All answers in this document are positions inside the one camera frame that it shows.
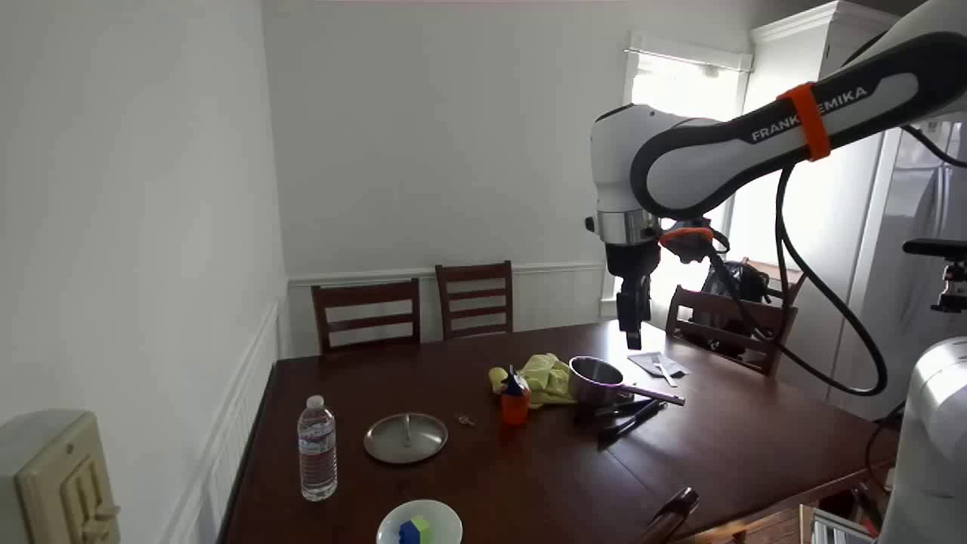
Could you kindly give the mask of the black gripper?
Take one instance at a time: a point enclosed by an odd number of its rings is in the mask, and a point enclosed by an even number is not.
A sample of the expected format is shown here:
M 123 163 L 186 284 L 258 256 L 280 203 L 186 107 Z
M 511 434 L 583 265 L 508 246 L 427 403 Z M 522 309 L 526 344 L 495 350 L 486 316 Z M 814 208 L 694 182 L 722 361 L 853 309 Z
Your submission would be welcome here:
M 649 318 L 649 275 L 658 265 L 658 246 L 606 246 L 606 273 L 618 282 L 616 320 L 625 332 L 625 348 L 639 348 L 639 323 Z

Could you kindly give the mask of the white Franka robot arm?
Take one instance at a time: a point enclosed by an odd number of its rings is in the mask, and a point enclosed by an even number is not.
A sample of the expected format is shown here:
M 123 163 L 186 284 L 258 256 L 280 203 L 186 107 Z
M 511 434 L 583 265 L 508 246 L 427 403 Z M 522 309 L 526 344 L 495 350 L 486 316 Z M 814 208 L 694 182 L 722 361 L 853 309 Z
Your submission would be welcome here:
M 697 222 L 736 188 L 817 162 L 878 131 L 967 107 L 964 0 L 925 0 L 839 71 L 732 121 L 618 107 L 590 135 L 606 273 L 621 282 L 618 331 L 639 338 L 647 275 L 665 219 Z M 878 544 L 967 544 L 967 338 L 943 338 L 913 366 L 893 487 Z

